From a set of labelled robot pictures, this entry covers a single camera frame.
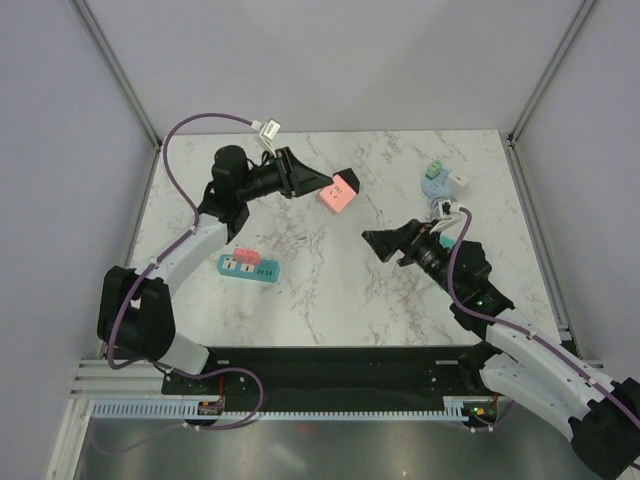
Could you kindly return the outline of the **pink plug adapter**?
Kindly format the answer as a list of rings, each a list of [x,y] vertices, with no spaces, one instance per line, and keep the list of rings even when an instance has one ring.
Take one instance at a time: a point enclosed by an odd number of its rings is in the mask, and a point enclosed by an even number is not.
[[[260,254],[251,249],[235,248],[232,257],[236,262],[248,265],[259,265],[262,262]]]

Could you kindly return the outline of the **pink cube socket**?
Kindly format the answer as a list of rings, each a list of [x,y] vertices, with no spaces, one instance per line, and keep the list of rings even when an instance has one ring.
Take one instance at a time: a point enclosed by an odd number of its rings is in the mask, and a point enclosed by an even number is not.
[[[316,195],[317,200],[334,214],[343,211],[355,197],[356,192],[339,176],[336,176],[331,185],[322,188]]]

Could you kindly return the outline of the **blue round power strip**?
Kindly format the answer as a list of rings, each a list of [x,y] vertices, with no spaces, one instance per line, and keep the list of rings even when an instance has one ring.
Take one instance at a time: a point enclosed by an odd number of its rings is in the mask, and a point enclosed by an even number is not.
[[[447,185],[448,173],[439,174],[434,178],[424,176],[421,180],[421,190],[429,200],[444,198],[455,201],[456,197]]]

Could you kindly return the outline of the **teal square adapter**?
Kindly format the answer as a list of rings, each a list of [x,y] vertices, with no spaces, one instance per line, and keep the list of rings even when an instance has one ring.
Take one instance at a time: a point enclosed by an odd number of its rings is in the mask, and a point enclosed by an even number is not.
[[[280,275],[280,265],[275,260],[262,260],[259,264],[253,265],[239,262],[229,254],[220,256],[217,270],[225,277],[263,283],[276,283]]]

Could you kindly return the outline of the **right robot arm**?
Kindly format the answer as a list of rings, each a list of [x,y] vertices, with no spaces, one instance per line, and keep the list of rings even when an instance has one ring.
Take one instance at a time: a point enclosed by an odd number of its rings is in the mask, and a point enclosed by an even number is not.
[[[399,266],[418,266],[449,295],[458,324],[479,338],[457,371],[465,391],[487,388],[521,405],[561,433],[602,479],[639,467],[638,381],[618,381],[538,332],[490,282],[481,243],[460,235],[446,248],[435,223],[416,219],[362,237],[381,261],[400,253]]]

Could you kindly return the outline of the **white cube adapter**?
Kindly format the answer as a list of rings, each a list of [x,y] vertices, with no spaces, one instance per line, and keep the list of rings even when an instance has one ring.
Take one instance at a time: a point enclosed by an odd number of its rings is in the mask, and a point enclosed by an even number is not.
[[[469,178],[456,171],[450,171],[446,183],[450,190],[465,190],[469,185]]]

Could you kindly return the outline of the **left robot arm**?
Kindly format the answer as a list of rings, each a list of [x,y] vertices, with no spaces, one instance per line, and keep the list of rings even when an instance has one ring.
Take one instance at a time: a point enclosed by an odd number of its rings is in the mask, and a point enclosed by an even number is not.
[[[216,388],[220,371],[208,362],[208,348],[177,330],[173,295],[205,260],[238,235],[249,218],[249,202],[273,193],[298,198],[333,182],[300,162],[288,147],[266,151],[262,158],[261,164],[252,166],[243,148],[219,149],[193,224],[137,267],[114,266],[106,273],[97,334],[106,344],[112,369],[125,366],[114,358],[115,350],[123,348],[134,360],[182,372],[198,393]]]

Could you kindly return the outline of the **green plug adapter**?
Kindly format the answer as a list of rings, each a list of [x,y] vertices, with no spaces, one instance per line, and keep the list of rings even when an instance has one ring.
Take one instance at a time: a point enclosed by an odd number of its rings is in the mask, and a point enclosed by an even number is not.
[[[440,160],[433,160],[425,172],[425,177],[429,180],[436,179],[442,172],[443,163]]]

